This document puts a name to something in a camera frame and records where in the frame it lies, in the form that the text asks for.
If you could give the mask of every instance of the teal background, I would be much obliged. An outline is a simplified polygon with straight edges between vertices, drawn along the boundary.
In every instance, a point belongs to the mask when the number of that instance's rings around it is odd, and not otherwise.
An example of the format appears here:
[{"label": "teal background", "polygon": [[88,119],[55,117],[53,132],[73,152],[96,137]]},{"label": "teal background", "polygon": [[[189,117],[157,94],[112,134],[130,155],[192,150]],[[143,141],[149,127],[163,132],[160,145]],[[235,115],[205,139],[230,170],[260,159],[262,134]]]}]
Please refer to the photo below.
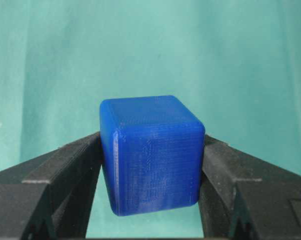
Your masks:
[{"label": "teal background", "polygon": [[[106,98],[175,95],[231,146],[301,175],[301,0],[0,0],[0,170],[99,130]],[[200,237],[198,206],[88,237]]]}]

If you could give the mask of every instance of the blue plastic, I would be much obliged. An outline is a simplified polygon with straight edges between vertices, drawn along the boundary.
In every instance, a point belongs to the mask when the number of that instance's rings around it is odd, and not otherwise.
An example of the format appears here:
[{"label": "blue plastic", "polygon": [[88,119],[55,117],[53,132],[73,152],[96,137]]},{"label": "blue plastic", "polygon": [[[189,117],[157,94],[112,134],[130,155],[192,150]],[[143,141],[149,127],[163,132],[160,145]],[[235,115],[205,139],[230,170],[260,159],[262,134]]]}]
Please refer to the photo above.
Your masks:
[{"label": "blue plastic", "polygon": [[205,128],[176,97],[107,99],[99,116],[103,173],[116,215],[198,201]]}]

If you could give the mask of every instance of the cube top face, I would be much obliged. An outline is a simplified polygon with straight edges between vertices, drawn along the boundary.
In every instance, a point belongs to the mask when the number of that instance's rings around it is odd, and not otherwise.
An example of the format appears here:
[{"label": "cube top face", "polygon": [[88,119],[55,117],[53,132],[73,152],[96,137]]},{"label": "cube top face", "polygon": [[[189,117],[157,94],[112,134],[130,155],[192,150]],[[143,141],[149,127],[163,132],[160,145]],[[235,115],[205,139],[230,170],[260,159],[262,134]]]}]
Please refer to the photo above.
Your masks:
[{"label": "cube top face", "polygon": [[205,128],[174,96],[104,100],[103,172],[119,216],[195,204]]},{"label": "cube top face", "polygon": [[126,127],[155,126],[165,124],[202,123],[174,96],[150,96],[108,99],[114,124],[118,129]]}]

